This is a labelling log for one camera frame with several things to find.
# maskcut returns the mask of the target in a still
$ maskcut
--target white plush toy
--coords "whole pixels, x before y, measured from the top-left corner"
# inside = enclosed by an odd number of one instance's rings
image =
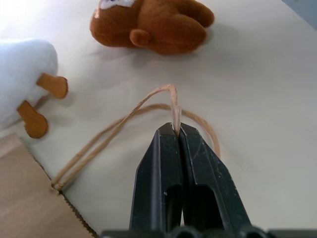
[[[56,77],[57,53],[44,40],[0,40],[0,129],[22,118],[30,137],[48,131],[45,117],[33,108],[48,93],[62,99],[67,80]]]

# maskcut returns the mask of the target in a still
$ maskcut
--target brown stuffed animal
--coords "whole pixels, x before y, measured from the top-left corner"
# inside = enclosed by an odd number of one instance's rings
[[[214,15],[195,0],[101,0],[90,25],[109,47],[142,47],[162,55],[194,51]]]

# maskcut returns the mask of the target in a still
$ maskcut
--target plush ear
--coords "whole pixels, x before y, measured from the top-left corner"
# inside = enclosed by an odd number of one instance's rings
[[[151,40],[151,36],[147,31],[134,29],[130,32],[131,42],[138,47],[146,47]]]

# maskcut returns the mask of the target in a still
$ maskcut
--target white table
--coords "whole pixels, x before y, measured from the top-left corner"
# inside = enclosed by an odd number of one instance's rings
[[[0,2],[12,5],[1,37],[51,41],[69,80],[69,96],[40,109],[50,122],[45,138],[30,139],[22,123],[0,133],[22,136],[50,176],[150,91],[174,83],[181,106],[215,128],[253,224],[317,228],[317,32],[281,0],[204,0],[216,16],[210,38],[174,57],[100,46],[89,32],[98,0]],[[151,102],[168,103],[168,94]],[[128,228],[135,170],[170,118],[130,122],[67,190],[97,232]]]

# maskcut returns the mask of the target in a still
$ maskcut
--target plush toy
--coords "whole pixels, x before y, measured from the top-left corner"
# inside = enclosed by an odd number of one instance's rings
[[[62,99],[67,80],[56,77],[57,54],[44,40],[0,41],[0,128],[20,117],[30,137],[40,138],[48,131],[45,117],[34,106],[45,95]]]
[[[212,11],[195,0],[101,0],[90,30],[105,46],[173,55],[199,47],[213,21]]]

